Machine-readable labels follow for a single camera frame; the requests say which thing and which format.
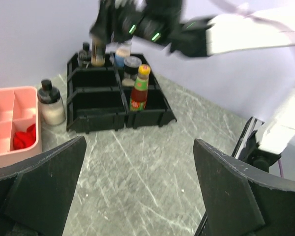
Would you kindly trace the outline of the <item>blue label white granule bottle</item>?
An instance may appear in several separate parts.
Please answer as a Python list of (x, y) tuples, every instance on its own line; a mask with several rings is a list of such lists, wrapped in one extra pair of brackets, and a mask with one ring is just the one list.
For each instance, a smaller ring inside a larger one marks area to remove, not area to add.
[(124, 59), (131, 55), (131, 41), (126, 41), (117, 45), (115, 51), (115, 62), (118, 67), (124, 66)]

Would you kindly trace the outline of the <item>dark spice jar black lid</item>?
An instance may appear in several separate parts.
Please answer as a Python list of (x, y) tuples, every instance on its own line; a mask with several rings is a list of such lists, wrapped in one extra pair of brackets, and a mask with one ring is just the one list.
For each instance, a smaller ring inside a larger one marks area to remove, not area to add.
[(104, 66), (106, 58), (106, 44), (100, 39), (92, 38), (91, 64), (93, 66)]

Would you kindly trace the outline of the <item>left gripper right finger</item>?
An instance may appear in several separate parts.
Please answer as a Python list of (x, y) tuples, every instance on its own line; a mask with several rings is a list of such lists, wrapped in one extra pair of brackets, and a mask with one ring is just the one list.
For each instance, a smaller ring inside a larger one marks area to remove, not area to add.
[(196, 139), (206, 214), (199, 236), (295, 236), (295, 181), (271, 175)]

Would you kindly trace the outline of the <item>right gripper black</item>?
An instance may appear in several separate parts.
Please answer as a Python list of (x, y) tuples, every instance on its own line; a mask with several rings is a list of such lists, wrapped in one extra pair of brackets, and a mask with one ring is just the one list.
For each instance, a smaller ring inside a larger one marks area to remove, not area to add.
[(209, 56), (207, 30), (211, 17), (181, 22), (181, 0), (147, 0), (142, 10), (135, 0), (102, 0), (89, 34), (97, 43), (123, 43), (138, 37), (189, 58)]

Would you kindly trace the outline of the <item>brown spice bottle black cap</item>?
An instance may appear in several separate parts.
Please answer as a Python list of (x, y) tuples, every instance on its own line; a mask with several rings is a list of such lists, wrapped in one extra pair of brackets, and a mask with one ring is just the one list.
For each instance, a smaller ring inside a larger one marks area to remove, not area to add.
[(90, 44), (83, 42), (82, 50), (78, 52), (78, 65), (82, 68), (87, 68), (91, 63)]

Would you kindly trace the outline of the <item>clear lid seasoning jar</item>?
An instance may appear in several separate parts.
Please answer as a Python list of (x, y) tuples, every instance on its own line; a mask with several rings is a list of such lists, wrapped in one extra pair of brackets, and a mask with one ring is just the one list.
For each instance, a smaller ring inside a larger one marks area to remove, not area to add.
[(124, 87), (132, 87), (138, 75), (139, 66), (142, 61), (135, 56), (128, 56), (124, 59), (124, 73), (121, 84)]

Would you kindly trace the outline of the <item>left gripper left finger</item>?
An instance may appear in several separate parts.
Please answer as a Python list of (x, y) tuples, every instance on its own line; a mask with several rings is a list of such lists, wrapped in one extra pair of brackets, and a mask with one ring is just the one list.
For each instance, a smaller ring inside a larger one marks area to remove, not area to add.
[(20, 224), (43, 236), (63, 233), (86, 153), (84, 136), (0, 168), (0, 236)]

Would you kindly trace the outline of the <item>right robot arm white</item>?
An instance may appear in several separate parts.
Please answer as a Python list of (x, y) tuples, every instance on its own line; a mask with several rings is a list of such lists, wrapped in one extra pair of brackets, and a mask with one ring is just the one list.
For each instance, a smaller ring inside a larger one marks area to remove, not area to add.
[(106, 47), (134, 37), (169, 49), (181, 62), (169, 67), (180, 85), (263, 125), (258, 150), (281, 154), (295, 136), (295, 4), (252, 10), (213, 0), (218, 12), (185, 16), (185, 0), (101, 0), (89, 34)]

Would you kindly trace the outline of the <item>sauce bottle yellow cap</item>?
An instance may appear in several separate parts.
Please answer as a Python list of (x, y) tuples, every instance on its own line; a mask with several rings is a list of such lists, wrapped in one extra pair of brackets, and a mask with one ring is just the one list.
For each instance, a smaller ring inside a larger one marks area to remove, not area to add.
[(138, 75), (130, 95), (130, 111), (142, 111), (145, 109), (148, 97), (148, 84), (151, 68), (147, 64), (139, 66)]

